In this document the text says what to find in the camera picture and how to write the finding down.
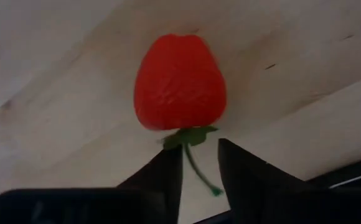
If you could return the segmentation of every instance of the black object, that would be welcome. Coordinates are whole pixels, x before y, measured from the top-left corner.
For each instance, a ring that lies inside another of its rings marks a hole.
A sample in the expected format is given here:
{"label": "black object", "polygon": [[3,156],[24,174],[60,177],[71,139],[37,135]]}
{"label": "black object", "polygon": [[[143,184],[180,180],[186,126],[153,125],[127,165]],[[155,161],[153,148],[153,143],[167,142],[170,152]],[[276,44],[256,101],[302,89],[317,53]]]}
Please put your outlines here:
{"label": "black object", "polygon": [[0,224],[177,223],[182,148],[163,150],[111,189],[30,189],[0,195]]}
{"label": "black object", "polygon": [[234,223],[361,223],[361,162],[303,182],[226,139],[218,159]]}
{"label": "black object", "polygon": [[[231,207],[199,224],[361,223],[361,162],[304,182],[227,139],[218,161]],[[161,151],[112,189],[14,190],[0,195],[2,223],[177,223],[182,148]]]}

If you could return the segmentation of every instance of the green stem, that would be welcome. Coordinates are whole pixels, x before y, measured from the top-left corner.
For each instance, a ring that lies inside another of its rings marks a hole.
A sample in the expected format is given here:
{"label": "green stem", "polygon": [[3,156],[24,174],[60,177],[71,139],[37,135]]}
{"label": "green stem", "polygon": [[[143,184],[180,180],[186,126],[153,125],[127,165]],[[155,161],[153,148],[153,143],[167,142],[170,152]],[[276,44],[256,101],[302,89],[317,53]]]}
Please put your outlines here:
{"label": "green stem", "polygon": [[190,162],[190,165],[192,166],[192,168],[193,168],[194,172],[197,174],[197,176],[199,176],[200,180],[211,190],[211,192],[214,196],[219,196],[219,195],[223,194],[223,190],[220,189],[219,187],[215,186],[213,183],[211,183],[208,180],[208,178],[197,167],[197,164],[195,163],[192,153],[190,151],[189,144],[184,143],[183,147],[185,149],[185,153],[186,153],[187,159]]}

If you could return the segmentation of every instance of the fake strawberry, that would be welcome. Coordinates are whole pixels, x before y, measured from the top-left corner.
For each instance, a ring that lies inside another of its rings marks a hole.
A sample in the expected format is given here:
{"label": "fake strawberry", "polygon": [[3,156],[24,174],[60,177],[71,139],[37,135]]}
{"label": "fake strawberry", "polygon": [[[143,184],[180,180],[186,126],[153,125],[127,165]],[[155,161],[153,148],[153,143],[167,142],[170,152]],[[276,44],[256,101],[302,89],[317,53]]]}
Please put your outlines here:
{"label": "fake strawberry", "polygon": [[134,108],[148,129],[179,129],[164,138],[164,148],[183,145],[196,174],[222,193],[198,170],[189,146],[205,141],[226,106],[225,80],[204,41],[196,35],[158,38],[141,62],[134,89]]}

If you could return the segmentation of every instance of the strawberry leaf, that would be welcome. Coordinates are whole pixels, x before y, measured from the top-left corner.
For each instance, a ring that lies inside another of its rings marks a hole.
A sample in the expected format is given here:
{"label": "strawberry leaf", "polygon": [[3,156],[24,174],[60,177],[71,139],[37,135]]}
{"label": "strawberry leaf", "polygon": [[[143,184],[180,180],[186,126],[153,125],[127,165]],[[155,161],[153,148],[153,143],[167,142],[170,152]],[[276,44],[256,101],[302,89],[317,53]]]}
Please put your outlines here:
{"label": "strawberry leaf", "polygon": [[196,146],[205,142],[208,133],[216,130],[218,129],[213,126],[190,128],[189,132],[185,136],[185,141],[188,142],[191,146]]}

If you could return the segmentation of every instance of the red strawberry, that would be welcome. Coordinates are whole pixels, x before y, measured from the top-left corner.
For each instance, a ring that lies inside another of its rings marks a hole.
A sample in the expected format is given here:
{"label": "red strawberry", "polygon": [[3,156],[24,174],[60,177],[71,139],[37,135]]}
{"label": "red strawberry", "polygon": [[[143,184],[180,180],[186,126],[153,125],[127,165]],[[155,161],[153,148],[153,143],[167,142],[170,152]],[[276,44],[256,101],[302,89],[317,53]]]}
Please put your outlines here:
{"label": "red strawberry", "polygon": [[204,41],[164,35],[141,62],[134,90],[140,123],[155,130],[207,126],[226,106],[225,81]]}

